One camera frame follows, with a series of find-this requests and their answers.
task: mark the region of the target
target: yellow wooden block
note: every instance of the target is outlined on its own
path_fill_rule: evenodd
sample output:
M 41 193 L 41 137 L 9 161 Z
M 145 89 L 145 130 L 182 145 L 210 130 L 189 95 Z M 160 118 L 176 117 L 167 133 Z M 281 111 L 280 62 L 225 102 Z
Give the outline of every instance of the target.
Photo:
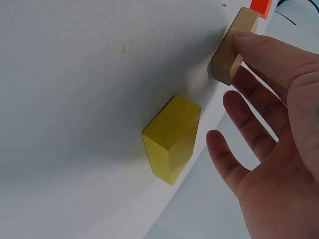
M 220 43 L 211 60 L 213 77 L 226 85 L 231 85 L 243 61 L 232 42 L 232 29 L 242 29 L 255 32 L 258 24 L 258 13 L 242 7 Z
M 143 131 L 153 174 L 172 185 L 193 154 L 200 106 L 175 96 Z

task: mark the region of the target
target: orange block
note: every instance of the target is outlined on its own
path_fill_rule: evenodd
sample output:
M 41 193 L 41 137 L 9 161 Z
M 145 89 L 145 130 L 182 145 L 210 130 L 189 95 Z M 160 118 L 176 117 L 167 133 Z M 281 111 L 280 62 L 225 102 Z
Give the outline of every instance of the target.
M 273 0 L 253 0 L 250 9 L 259 13 L 263 19 L 267 19 Z

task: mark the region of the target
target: palm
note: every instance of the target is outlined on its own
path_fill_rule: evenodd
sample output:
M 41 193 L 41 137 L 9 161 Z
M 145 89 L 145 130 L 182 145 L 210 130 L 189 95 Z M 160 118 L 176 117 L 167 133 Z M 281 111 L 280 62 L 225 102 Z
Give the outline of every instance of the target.
M 239 70 L 233 85 L 271 126 L 279 141 L 259 123 L 243 98 L 231 91 L 225 94 L 225 108 L 261 164 L 252 171 L 241 166 L 217 131 L 208 134 L 208 149 L 240 202 L 252 238 L 312 238 L 312 234 L 316 237 L 319 184 L 306 168 L 293 138 L 289 115 L 296 114 L 296 105 L 287 108 L 287 96 L 300 91 L 288 93 L 257 70 L 253 71 L 281 99 L 244 68 Z

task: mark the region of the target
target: finger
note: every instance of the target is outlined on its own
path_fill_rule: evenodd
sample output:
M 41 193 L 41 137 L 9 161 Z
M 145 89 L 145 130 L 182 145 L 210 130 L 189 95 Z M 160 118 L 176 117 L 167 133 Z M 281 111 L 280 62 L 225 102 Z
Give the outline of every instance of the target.
M 250 148 L 262 162 L 276 146 L 275 140 L 256 119 L 239 93 L 227 92 L 224 96 L 224 106 Z
M 236 29 L 232 39 L 245 62 L 287 89 L 294 79 L 318 68 L 318 55 L 274 38 Z
M 250 171 L 237 161 L 220 132 L 216 130 L 208 132 L 206 141 L 209 155 L 217 171 L 237 195 L 240 182 Z
M 287 104 L 287 95 L 288 90 L 279 85 L 278 83 L 271 80 L 269 77 L 265 76 L 263 73 L 255 69 L 254 67 L 247 65 L 252 72 L 254 72 L 262 81 L 264 81 L 274 92 L 275 94 L 285 103 Z
M 290 130 L 286 105 L 247 69 L 241 67 L 232 84 L 258 111 L 278 138 Z

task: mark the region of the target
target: white fabric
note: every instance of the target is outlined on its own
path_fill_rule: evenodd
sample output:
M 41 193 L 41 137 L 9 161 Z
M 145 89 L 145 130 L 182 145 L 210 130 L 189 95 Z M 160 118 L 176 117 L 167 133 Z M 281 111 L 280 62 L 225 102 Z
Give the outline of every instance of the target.
M 207 66 L 250 2 L 2 0 L 0 237 L 142 238 L 223 114 Z M 141 132 L 176 93 L 203 113 L 171 187 Z

